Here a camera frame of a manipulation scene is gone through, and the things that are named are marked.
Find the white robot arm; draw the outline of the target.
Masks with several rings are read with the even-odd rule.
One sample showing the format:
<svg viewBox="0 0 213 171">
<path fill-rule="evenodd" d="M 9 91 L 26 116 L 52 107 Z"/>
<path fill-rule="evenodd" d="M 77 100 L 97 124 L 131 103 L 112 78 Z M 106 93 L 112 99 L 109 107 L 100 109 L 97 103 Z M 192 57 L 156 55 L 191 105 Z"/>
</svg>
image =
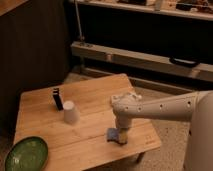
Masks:
<svg viewBox="0 0 213 171">
<path fill-rule="evenodd" d="M 190 123 L 183 171 L 213 171 L 213 91 L 143 101 L 128 92 L 111 98 L 116 117 L 117 142 L 127 142 L 127 131 L 136 118 L 188 121 Z"/>
</svg>

